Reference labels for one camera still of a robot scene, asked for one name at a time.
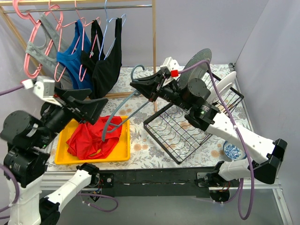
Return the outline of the grey-blue hanger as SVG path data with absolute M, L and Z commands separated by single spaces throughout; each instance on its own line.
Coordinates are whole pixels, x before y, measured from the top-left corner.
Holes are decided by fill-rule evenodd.
M 136 65 L 134 66 L 134 68 L 132 69 L 131 71 L 131 74 L 130 74 L 130 78 L 131 78 L 131 81 L 137 81 L 137 79 L 134 78 L 134 71 L 138 68 L 138 67 L 141 67 L 143 69 L 143 71 L 145 70 L 145 66 L 142 65 L 142 64 L 139 64 L 139 65 Z M 156 65 L 154 63 L 153 65 L 153 73 L 156 72 Z M 138 90 L 135 90 L 134 92 L 132 92 L 131 94 L 129 94 L 128 97 L 126 97 L 115 109 L 114 111 L 111 113 L 111 115 L 109 116 L 105 126 L 104 126 L 104 129 L 103 129 L 103 132 L 102 132 L 102 141 L 105 141 L 105 138 L 106 138 L 106 134 L 107 133 L 111 133 L 113 132 L 114 130 L 116 130 L 117 128 L 121 127 L 127 120 L 129 120 L 132 116 L 134 116 L 137 112 L 139 112 L 142 108 L 144 108 L 150 101 L 147 100 L 145 103 L 143 103 L 137 110 L 135 110 L 133 113 L 131 113 L 127 119 L 125 119 L 123 122 L 119 123 L 119 124 L 113 124 L 111 123 L 111 120 L 112 118 L 115 116 L 115 114 L 119 111 L 119 109 L 129 100 L 131 99 L 133 96 L 136 96 L 137 97 L 137 93 L 139 93 Z M 111 130 L 111 131 L 108 131 L 108 127 L 109 125 L 112 125 L 114 126 L 114 128 Z

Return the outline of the red tank top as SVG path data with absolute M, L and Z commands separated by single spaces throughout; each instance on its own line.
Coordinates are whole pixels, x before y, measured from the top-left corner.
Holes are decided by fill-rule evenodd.
M 77 126 L 71 137 L 66 141 L 67 152 L 80 160 L 105 159 L 118 144 L 122 127 L 106 134 L 105 141 L 102 141 L 102 132 L 109 116 L 99 117 L 92 125 L 88 122 Z

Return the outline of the black tank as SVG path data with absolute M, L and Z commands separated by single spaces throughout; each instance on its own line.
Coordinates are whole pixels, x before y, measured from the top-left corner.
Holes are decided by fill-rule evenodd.
M 103 98 L 116 84 L 122 66 L 121 50 L 122 18 L 115 22 L 115 41 L 110 54 L 96 62 L 92 74 L 93 92 L 90 99 Z
M 91 76 L 96 62 L 105 58 L 103 50 L 100 52 L 101 45 L 103 43 L 103 33 L 97 20 L 94 20 L 91 24 L 91 44 L 90 49 L 81 53 L 81 64 L 83 69 Z

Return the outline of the light blue hanger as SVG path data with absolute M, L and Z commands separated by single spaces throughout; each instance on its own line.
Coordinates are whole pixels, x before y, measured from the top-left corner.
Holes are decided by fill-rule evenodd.
M 107 3 L 108 3 L 108 0 L 105 0 L 105 3 L 104 3 L 104 10 L 105 10 L 105 31 L 103 33 L 103 41 L 102 41 L 102 44 L 101 44 L 101 48 L 100 48 L 100 53 L 104 50 L 104 43 L 105 43 L 105 37 L 106 37 L 106 33 L 108 31 L 108 27 L 109 27 L 109 24 L 113 21 L 113 20 L 117 20 L 118 18 L 109 18 L 109 15 L 108 15 L 108 12 L 107 12 Z M 107 53 L 105 53 L 105 57 L 104 57 L 104 60 L 108 57 L 109 53 L 111 52 L 114 44 L 115 44 L 115 41 L 116 41 L 116 38 L 114 38 L 114 41 L 112 42 L 111 46 L 109 47 L 109 49 L 107 50 Z

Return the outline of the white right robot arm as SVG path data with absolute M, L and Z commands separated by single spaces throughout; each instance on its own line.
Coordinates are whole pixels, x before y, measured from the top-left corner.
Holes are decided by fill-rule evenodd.
M 145 78 L 134 79 L 130 86 L 149 101 L 162 98 L 189 113 L 185 119 L 195 128 L 218 136 L 240 150 L 245 151 L 246 159 L 220 161 L 211 173 L 201 179 L 212 186 L 223 186 L 228 181 L 242 178 L 255 178 L 265 184 L 273 184 L 284 159 L 287 142 L 264 138 L 230 120 L 229 115 L 208 102 L 210 90 L 201 78 L 187 81 L 180 76 L 164 84 L 166 76 L 159 71 Z

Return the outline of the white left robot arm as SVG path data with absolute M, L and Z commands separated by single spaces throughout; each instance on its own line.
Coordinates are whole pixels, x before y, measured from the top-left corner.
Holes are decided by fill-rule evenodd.
M 99 168 L 84 163 L 55 192 L 41 197 L 50 157 L 45 149 L 70 121 L 95 124 L 107 104 L 106 98 L 89 100 L 90 93 L 89 89 L 55 88 L 52 99 L 43 103 L 40 118 L 17 110 L 4 120 L 0 137 L 8 146 L 2 168 L 10 189 L 10 225 L 54 225 L 64 207 L 84 187 L 99 184 Z

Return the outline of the grey tank top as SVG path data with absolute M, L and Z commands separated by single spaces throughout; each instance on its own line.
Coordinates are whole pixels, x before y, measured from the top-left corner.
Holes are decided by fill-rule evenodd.
M 43 29 L 45 35 L 45 43 L 42 46 L 37 46 L 34 43 L 29 43 L 27 52 L 42 64 L 42 68 L 45 70 L 46 76 L 54 78 L 54 71 L 57 65 L 57 49 L 54 42 L 52 41 L 52 38 L 55 37 L 55 28 L 46 18 L 46 15 L 44 13 L 40 15 L 39 19 L 41 21 L 41 28 Z M 64 39 L 61 39 L 60 52 L 64 52 L 68 48 L 69 44 Z M 60 73 L 63 68 L 64 67 L 60 65 L 58 68 L 58 73 Z M 68 71 L 64 71 L 60 82 L 56 83 L 56 87 L 67 90 L 71 90 L 73 88 Z

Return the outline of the thick pink hanger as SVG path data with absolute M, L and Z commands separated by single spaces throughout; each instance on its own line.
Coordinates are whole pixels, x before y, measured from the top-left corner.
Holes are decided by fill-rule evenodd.
M 14 10 L 17 13 L 17 15 L 24 20 L 31 21 L 31 23 L 34 26 L 32 32 L 31 32 L 30 38 L 28 40 L 28 43 L 27 43 L 27 47 L 25 48 L 25 58 L 24 58 L 24 67 L 23 67 L 25 74 L 30 79 L 34 79 L 39 75 L 39 73 L 42 69 L 42 65 L 38 64 L 36 70 L 31 74 L 29 72 L 30 54 L 27 52 L 27 50 L 28 50 L 29 43 L 31 43 L 31 44 L 33 43 L 33 41 L 36 37 L 37 31 L 41 25 L 41 22 L 39 20 L 36 21 L 30 13 L 23 14 L 19 9 L 18 3 L 19 3 L 19 0 L 12 1 L 12 5 L 13 5 Z

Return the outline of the floral table mat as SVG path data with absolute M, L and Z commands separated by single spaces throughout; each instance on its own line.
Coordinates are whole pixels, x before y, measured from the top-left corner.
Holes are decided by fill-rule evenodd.
M 110 94 L 121 92 L 132 92 L 134 89 L 129 86 L 131 81 L 130 72 L 133 67 L 122 67 L 119 79 Z M 119 111 L 117 116 L 129 116 L 146 102 L 143 96 L 129 99 Z M 100 169 L 152 169 L 171 167 L 198 167 L 214 166 L 218 161 L 229 161 L 224 154 L 223 144 L 225 140 L 211 136 L 198 150 L 192 153 L 180 165 L 176 164 L 170 156 L 160 147 L 155 140 L 144 129 L 143 122 L 155 114 L 154 103 L 148 103 L 143 109 L 129 119 L 130 129 L 130 158 L 122 162 L 102 162 L 96 164 Z M 244 127 L 251 129 L 243 102 L 241 101 L 234 109 L 232 116 L 234 120 Z M 58 144 L 57 137 L 52 144 L 51 156 L 48 161 L 48 172 L 74 171 L 77 164 L 57 165 L 55 164 L 55 154 Z

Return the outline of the grey patterned plate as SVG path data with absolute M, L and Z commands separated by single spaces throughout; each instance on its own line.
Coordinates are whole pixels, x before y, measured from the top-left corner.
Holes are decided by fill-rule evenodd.
M 202 60 L 208 60 L 211 61 L 212 59 L 212 52 L 209 48 L 205 48 L 200 50 L 198 53 L 196 53 L 186 64 L 184 67 L 184 70 L 187 68 L 190 68 L 194 64 L 202 61 Z M 203 63 L 201 65 L 198 65 L 197 67 L 194 67 L 193 69 L 184 72 L 180 75 L 180 78 L 178 80 L 178 87 L 180 89 L 184 89 L 187 85 L 188 82 L 193 79 L 193 78 L 199 78 L 202 79 L 206 71 L 208 70 L 207 64 Z

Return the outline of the yellow plastic tray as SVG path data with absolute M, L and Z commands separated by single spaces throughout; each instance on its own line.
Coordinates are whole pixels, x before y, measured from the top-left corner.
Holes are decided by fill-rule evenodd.
M 102 140 L 108 116 L 100 117 L 95 125 L 71 120 L 61 131 L 55 154 L 55 164 L 121 162 L 130 158 L 129 121 L 122 127 L 109 125 Z

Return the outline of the white plate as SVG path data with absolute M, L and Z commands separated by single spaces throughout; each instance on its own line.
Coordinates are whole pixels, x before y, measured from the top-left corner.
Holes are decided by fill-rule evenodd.
M 216 88 L 221 97 L 232 87 L 235 78 L 236 78 L 236 71 L 232 71 L 216 84 Z M 217 93 L 216 93 L 214 87 L 212 87 L 211 94 L 209 95 L 207 101 L 209 103 L 214 103 L 218 99 L 219 98 L 217 96 Z

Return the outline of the blue white porcelain bowl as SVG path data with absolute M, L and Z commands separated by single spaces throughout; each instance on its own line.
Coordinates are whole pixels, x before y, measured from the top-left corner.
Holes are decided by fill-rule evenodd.
M 232 161 L 243 160 L 247 158 L 244 150 L 240 150 L 235 145 L 225 141 L 223 144 L 224 154 Z

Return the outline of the wooden clothes rack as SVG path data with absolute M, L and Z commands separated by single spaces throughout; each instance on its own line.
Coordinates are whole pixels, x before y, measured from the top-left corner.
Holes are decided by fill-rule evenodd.
M 140 4 L 140 5 L 123 5 L 123 6 L 89 6 L 89 7 L 79 7 L 79 4 L 96 4 L 96 3 L 104 3 L 103 0 L 21 0 L 18 2 L 19 6 L 38 6 L 38 5 L 47 5 L 48 3 L 52 3 L 53 5 L 68 5 L 73 4 L 74 7 L 70 8 L 60 8 L 60 11 L 74 11 L 74 10 L 101 10 L 101 9 L 123 9 L 123 8 L 151 8 L 152 9 L 152 48 L 153 48 L 153 71 L 156 72 L 156 1 L 153 0 L 151 4 Z M 24 10 L 4 10 L 4 7 L 13 6 L 13 2 L 11 0 L 2 0 L 0 2 L 0 16 L 4 19 L 7 26 L 10 28 L 12 33 L 15 35 L 15 37 L 18 39 L 19 43 L 23 47 L 23 49 L 26 49 L 27 42 L 24 40 L 24 38 L 19 33 L 18 29 L 12 22 L 12 20 L 8 17 L 8 14 L 23 14 L 21 16 L 22 19 L 29 19 L 31 20 L 31 17 L 29 13 L 33 12 L 44 12 L 45 9 L 24 9 Z

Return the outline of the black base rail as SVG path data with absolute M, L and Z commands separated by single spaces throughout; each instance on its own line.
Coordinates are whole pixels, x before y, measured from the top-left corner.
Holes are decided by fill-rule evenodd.
M 125 196 L 195 196 L 226 202 L 237 180 L 210 183 L 213 167 L 129 169 L 101 171 L 87 186 L 95 194 Z

